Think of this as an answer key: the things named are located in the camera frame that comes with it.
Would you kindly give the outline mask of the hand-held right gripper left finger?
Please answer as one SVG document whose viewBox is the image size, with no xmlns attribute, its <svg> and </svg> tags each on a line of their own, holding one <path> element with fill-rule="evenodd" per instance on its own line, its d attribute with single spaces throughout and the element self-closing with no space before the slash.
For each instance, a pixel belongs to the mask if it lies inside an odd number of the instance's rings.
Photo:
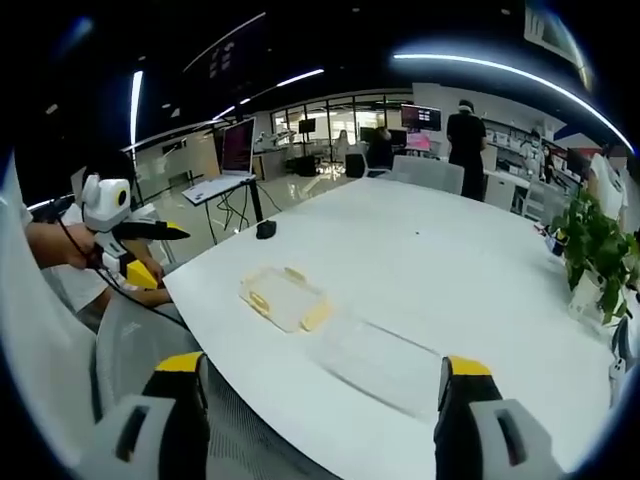
<svg viewBox="0 0 640 480">
<path fill-rule="evenodd" d="M 97 425 L 96 474 L 104 479 L 203 479 L 210 428 L 201 351 L 161 361 L 140 395 Z"/>
</svg>

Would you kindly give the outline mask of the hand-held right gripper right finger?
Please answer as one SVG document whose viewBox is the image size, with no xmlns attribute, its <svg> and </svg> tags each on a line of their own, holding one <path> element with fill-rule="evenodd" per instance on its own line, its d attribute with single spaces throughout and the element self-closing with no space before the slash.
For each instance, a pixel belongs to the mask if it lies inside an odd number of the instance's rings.
<svg viewBox="0 0 640 480">
<path fill-rule="evenodd" d="M 438 479 L 561 479 L 552 440 L 517 400 L 501 395 L 484 364 L 442 360 L 433 436 Z"/>
</svg>

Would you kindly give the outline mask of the person's left hand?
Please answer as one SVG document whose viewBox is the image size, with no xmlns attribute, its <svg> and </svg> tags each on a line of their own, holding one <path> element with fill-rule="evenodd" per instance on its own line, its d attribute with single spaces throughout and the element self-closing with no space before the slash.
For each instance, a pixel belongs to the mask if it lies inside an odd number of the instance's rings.
<svg viewBox="0 0 640 480">
<path fill-rule="evenodd" d="M 76 269 L 98 268 L 102 265 L 101 251 L 96 247 L 93 236 L 71 238 L 67 263 Z"/>
</svg>

